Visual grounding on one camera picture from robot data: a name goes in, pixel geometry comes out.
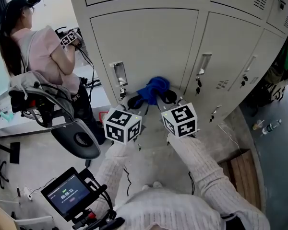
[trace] white knit sleeve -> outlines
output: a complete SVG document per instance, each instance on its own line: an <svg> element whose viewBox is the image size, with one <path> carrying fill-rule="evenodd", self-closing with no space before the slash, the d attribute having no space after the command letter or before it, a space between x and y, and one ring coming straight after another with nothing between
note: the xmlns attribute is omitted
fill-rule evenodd
<svg viewBox="0 0 288 230"><path fill-rule="evenodd" d="M270 229L265 215L237 193L223 169L205 151L200 140L191 137L177 139L170 134L168 141L188 166L201 196L211 208L220 215L236 214L245 229Z"/></svg>
<svg viewBox="0 0 288 230"><path fill-rule="evenodd" d="M100 185L107 185L107 193L111 198L113 206L115 205L115 198L120 184L120 179L123 173L126 160L134 150L134 142L131 141L127 146L114 143L106 152L106 157L102 161L95 179ZM100 196L90 208L97 215L101 217L109 206L106 200Z"/></svg>

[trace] white sweater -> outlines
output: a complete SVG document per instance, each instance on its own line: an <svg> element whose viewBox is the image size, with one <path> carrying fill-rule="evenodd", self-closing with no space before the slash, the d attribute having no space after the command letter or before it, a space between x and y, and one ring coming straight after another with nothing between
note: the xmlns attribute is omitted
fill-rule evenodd
<svg viewBox="0 0 288 230"><path fill-rule="evenodd" d="M117 217L125 219L120 230L222 230L225 221L221 216L229 214L238 216L247 230L270 229L264 214L236 192L198 139L177 139L170 134L168 141L191 171L201 197L177 194L165 188L136 193L116 210ZM107 151L96 175L100 184L108 186L113 204L124 164L133 149L132 143L127 146L115 143ZM101 217L108 204L101 197L91 208Z"/></svg>

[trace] blue cloth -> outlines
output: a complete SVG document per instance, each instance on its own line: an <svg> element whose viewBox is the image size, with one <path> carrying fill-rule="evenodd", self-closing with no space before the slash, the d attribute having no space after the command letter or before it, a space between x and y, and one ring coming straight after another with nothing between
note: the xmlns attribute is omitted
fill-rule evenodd
<svg viewBox="0 0 288 230"><path fill-rule="evenodd" d="M145 88L138 90L138 94L141 95L141 99L138 100L135 106L141 101L145 100L149 105L157 105L157 94L163 95L165 91L169 89L169 81L163 77L154 77Z"/></svg>

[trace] black pants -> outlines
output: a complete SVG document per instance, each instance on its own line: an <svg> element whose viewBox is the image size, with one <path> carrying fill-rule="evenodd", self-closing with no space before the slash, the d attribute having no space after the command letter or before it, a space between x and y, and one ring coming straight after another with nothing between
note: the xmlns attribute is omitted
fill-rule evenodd
<svg viewBox="0 0 288 230"><path fill-rule="evenodd" d="M76 100L72 103L72 107L74 109L74 117L81 119L89 127L91 132L96 137L99 145L101 145L106 139L105 132L103 128L98 127L97 122L93 117L87 91L81 83L78 93L72 96L72 98L76 98Z"/></svg>

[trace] wooden board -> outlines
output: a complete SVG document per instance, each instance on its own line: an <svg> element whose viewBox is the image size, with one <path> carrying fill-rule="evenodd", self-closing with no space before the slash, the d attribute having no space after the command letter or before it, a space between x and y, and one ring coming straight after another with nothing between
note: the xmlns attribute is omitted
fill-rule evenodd
<svg viewBox="0 0 288 230"><path fill-rule="evenodd" d="M236 181L236 189L237 189L237 192L245 198L244 196L244 188L243 188L243 183L242 183L242 178L241 178L241 174L240 174L240 168L239 168L239 165L238 165L238 160L237 158L235 159L232 159L230 161L231 163L231 167L232 167L232 170L234 172L234 177L235 177L235 181Z"/></svg>
<svg viewBox="0 0 288 230"><path fill-rule="evenodd" d="M251 203L251 189L249 186L248 177L245 171L245 165L242 156L237 157L238 166L240 169L240 175L242 179L243 189L244 189L244 198Z"/></svg>
<svg viewBox="0 0 288 230"><path fill-rule="evenodd" d="M249 181L249 189L251 194L251 204L256 206L258 209L261 208L260 192L258 185L257 173L252 157L251 151L247 151L242 155L244 161L244 167L246 175Z"/></svg>

